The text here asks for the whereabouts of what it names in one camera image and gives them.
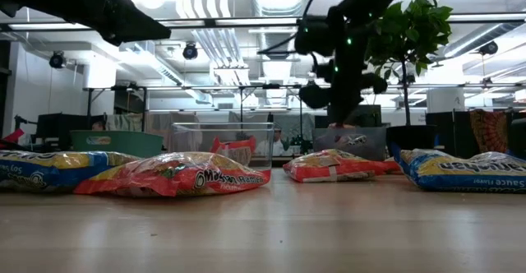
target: green bin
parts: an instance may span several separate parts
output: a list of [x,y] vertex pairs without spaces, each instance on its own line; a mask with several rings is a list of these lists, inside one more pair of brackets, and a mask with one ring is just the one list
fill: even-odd
[[163,137],[144,132],[127,131],[71,131],[73,150],[116,151],[141,158],[161,154]]

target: red bag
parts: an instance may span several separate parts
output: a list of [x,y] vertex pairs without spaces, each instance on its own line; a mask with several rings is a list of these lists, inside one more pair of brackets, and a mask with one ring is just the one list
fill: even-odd
[[245,141],[231,142],[221,142],[219,141],[219,138],[216,137],[210,152],[223,155],[238,162],[239,164],[248,166],[255,150],[256,138],[253,136],[250,136],[250,138]]
[[270,181],[270,173],[222,155],[187,152],[159,155],[115,167],[82,182],[77,194],[111,192],[129,197],[227,194]]
[[365,160],[341,150],[304,155],[284,165],[285,173],[300,183],[342,182],[387,174],[396,163]]

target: potted plant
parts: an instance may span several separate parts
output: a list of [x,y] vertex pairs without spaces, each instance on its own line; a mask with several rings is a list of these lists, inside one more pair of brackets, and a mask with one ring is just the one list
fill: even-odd
[[[389,143],[390,136],[397,136],[400,140],[404,139],[403,141],[391,140],[398,143],[402,148],[410,148],[413,147],[410,144],[424,142],[422,134],[415,134],[419,128],[411,127],[407,64],[414,65],[415,72],[420,76],[422,71],[427,69],[427,65],[432,63],[428,56],[436,55],[439,46],[449,43],[451,28],[447,20],[452,10],[450,7],[439,7],[436,0],[432,0],[432,2],[412,0],[404,10],[402,10],[402,3],[397,2],[389,6],[384,15],[374,22],[375,31],[369,39],[366,60],[376,67],[378,76],[382,76],[383,72],[383,77],[386,80],[392,76],[398,77],[404,89],[406,126],[399,129],[390,128],[389,131],[397,132],[390,134],[388,131]],[[401,64],[402,67],[401,75],[395,69],[398,64]],[[429,131],[429,129],[420,129],[424,132]],[[432,132],[423,133],[423,135],[428,135],[426,143],[431,141],[434,144],[434,128]]]

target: ceiling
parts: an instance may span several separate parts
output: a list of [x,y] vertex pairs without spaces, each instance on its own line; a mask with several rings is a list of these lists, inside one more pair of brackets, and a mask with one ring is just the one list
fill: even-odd
[[[157,9],[148,9],[142,4],[137,6],[147,15],[155,19],[179,19],[181,18],[176,11],[176,0],[165,0],[162,7]],[[311,6],[310,13],[313,15],[325,15],[330,6],[335,5],[341,0],[315,0]],[[492,12],[519,12],[526,10],[526,0],[439,0],[440,5],[446,5],[454,8],[454,13],[492,13]],[[228,0],[228,9],[233,17],[252,17],[256,16],[252,0]],[[58,18],[52,17],[34,10],[22,9],[15,18],[9,18],[0,14],[0,23],[14,22],[43,22],[59,21]],[[450,37],[450,43],[464,38],[477,28],[484,26],[480,24],[455,24],[452,25],[453,34]],[[249,79],[253,83],[265,81],[265,75],[262,71],[262,62],[265,58],[256,55],[260,49],[258,34],[254,30],[247,28],[236,28],[235,37],[242,52],[247,67],[249,68]],[[166,81],[153,68],[143,62],[137,62],[129,56],[119,52],[117,47],[104,42],[94,31],[68,31],[68,32],[30,32],[11,34],[8,39],[20,40],[30,44],[34,49],[40,51],[39,54],[50,54],[50,51],[56,48],[56,44],[70,45],[71,49],[75,46],[84,46],[81,42],[90,43],[90,52],[103,54],[103,56],[112,59],[119,67],[118,79],[138,81],[144,85],[161,86]],[[170,39],[155,42],[155,55],[162,58],[170,68],[178,72],[185,81],[192,85],[211,85],[210,82],[210,59],[201,46],[198,45],[199,56],[194,60],[185,60],[182,56],[182,49],[188,41],[194,41],[195,38],[191,30],[173,30]],[[520,82],[526,80],[526,69],[520,69],[521,65],[526,63],[524,44],[526,44],[526,26],[522,25],[511,32],[495,39],[499,46],[497,54],[486,56],[482,63],[482,58],[478,54],[464,54],[458,58],[441,62],[443,67],[434,67],[425,76],[418,78],[418,83],[479,83],[487,75],[499,76],[502,72],[509,72],[498,78],[498,82]],[[302,82],[307,78],[311,69],[312,61],[310,57],[293,57],[288,59],[292,65],[289,81]],[[451,72],[452,69],[458,70],[457,73]],[[485,93],[482,96],[493,99],[494,105],[509,106],[514,98],[513,92],[516,88],[499,89],[492,93]],[[425,106],[426,91],[412,90],[411,98],[413,101],[419,101],[418,106]],[[481,90],[466,90],[470,97],[477,95]],[[393,100],[399,95],[397,90],[391,90],[387,95],[378,96],[378,100]],[[184,92],[170,92],[153,97],[188,97]]]

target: blue noodle package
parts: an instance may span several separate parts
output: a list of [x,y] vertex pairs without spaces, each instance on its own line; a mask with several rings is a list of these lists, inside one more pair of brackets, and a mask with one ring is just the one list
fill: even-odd
[[526,192],[526,161],[487,152],[464,160],[438,150],[394,152],[405,175],[429,191]]
[[0,150],[0,188],[19,192],[72,192],[83,180],[137,159],[103,151],[37,154]]

